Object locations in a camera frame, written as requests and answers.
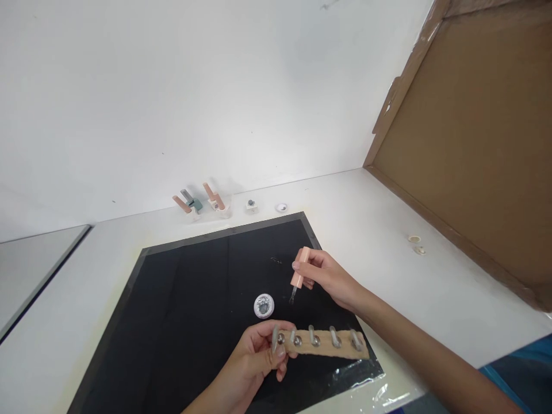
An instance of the tan foam strip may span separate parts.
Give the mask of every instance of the tan foam strip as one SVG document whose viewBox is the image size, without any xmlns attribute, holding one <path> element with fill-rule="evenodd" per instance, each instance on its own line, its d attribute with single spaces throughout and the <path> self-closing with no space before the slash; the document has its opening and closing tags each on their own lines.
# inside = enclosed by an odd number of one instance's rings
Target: tan foam strip
<svg viewBox="0 0 552 414">
<path fill-rule="evenodd" d="M 332 343 L 332 334 L 330 331 L 315 331 L 315 335 L 320 338 L 320 346 L 314 347 L 311 344 L 309 331 L 295 331 L 296 336 L 301 337 L 302 345 L 298 348 L 289 340 L 291 331 L 280 330 L 286 340 L 283 345 L 287 352 L 297 352 L 298 354 L 323 355 L 325 357 L 341 357 L 347 359 L 369 359 L 370 353 L 366 346 L 366 341 L 361 332 L 357 332 L 357 338 L 362 344 L 362 350 L 357 351 L 351 343 L 351 331 L 336 331 L 338 338 L 341 339 L 341 348 L 334 347 Z"/>
</svg>

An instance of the small white container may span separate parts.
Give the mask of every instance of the small white container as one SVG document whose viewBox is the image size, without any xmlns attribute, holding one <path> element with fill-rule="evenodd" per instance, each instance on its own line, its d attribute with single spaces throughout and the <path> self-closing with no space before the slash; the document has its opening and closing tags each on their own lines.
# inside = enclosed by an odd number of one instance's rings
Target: small white container
<svg viewBox="0 0 552 414">
<path fill-rule="evenodd" d="M 276 211 L 278 213 L 282 213 L 282 214 L 287 213 L 288 209 L 289 209 L 288 205 L 285 204 L 285 203 L 276 204 L 276 206 L 274 206 L 274 208 L 276 209 Z"/>
<path fill-rule="evenodd" d="M 257 296 L 253 304 L 253 311 L 260 319 L 269 318 L 274 312 L 274 299 L 268 293 L 263 293 Z"/>
</svg>

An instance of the hand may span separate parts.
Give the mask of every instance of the hand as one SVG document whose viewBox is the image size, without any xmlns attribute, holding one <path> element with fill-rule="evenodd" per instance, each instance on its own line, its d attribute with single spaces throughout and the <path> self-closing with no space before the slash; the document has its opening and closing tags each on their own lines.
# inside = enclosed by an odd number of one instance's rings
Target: hand
<svg viewBox="0 0 552 414">
<path fill-rule="evenodd" d="M 359 294 L 366 289 L 327 252 L 310 249 L 308 263 L 301 263 L 299 262 L 301 251 L 302 249 L 297 253 L 292 268 L 304 277 L 303 285 L 312 289 L 315 282 L 318 282 L 339 306 L 356 313 L 360 300 Z"/>
<path fill-rule="evenodd" d="M 244 413 L 264 378 L 277 369 L 276 378 L 281 382 L 288 370 L 288 357 L 283 345 L 272 352 L 274 326 L 293 330 L 291 322 L 267 320 L 245 330 L 224 367 L 209 387 L 183 412 L 185 413 Z"/>
</svg>

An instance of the brown cardboard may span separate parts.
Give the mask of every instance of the brown cardboard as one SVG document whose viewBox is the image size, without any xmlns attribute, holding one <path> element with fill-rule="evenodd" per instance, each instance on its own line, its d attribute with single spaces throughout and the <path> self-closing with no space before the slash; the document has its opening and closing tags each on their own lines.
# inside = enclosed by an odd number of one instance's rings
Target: brown cardboard
<svg viewBox="0 0 552 414">
<path fill-rule="evenodd" d="M 530 289 L 532 304 L 548 311 L 551 74 L 552 3 L 447 18 L 374 160 L 383 176 L 484 252 L 478 264 L 518 294 Z M 502 270 L 489 271 L 491 262 Z"/>
<path fill-rule="evenodd" d="M 456 247 L 462 250 L 466 256 L 476 262 L 483 270 L 492 275 L 505 286 L 509 287 L 515 294 L 522 298 L 525 302 L 534 308 L 546 309 L 541 304 L 535 292 L 526 287 L 511 273 L 509 273 L 500 264 L 495 262 L 487 253 L 470 242 L 467 238 L 458 233 L 454 228 L 450 227 L 446 222 L 441 220 L 439 216 L 427 209 L 418 200 L 408 194 L 402 187 L 392 181 L 384 173 L 374 166 L 365 167 L 365 169 L 376 177 L 383 185 L 391 190 L 395 195 L 408 204 L 416 213 L 421 215 L 429 224 L 435 227 L 443 236 L 451 241 Z"/>
<path fill-rule="evenodd" d="M 374 158 L 387 134 L 395 115 L 397 114 L 404 97 L 408 92 L 408 88 L 416 76 L 418 69 L 429 50 L 435 33 L 439 29 L 439 25 L 444 14 L 449 9 L 450 0 L 435 0 L 431 6 L 431 10 L 425 19 L 424 25 L 421 28 L 420 36 L 412 53 L 407 60 L 407 64 L 402 70 L 401 76 L 394 79 L 391 88 L 385 98 L 385 102 L 379 112 L 379 117 L 375 122 L 373 133 L 374 140 L 368 151 L 368 155 L 364 161 L 364 166 L 369 166 L 374 162 Z"/>
<path fill-rule="evenodd" d="M 514 3 L 522 0 L 451 0 L 450 7 L 448 8 L 445 17 L 457 16 L 459 14 L 466 14 L 476 12 L 477 10 L 489 9 L 491 7 L 498 7 L 508 3 Z"/>
</svg>

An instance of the right hand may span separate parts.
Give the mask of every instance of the right hand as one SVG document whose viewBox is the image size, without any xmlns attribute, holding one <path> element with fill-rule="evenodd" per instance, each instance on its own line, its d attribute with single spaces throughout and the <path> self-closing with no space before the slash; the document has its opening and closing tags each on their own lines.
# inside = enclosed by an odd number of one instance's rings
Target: right hand
<svg viewBox="0 0 552 414">
<path fill-rule="evenodd" d="M 360 293 L 365 288 L 327 252 L 310 249 L 308 263 L 301 263 L 301 251 L 297 253 L 292 268 L 304 277 L 303 284 L 312 289 L 315 282 L 319 283 L 339 306 L 355 313 Z"/>
</svg>

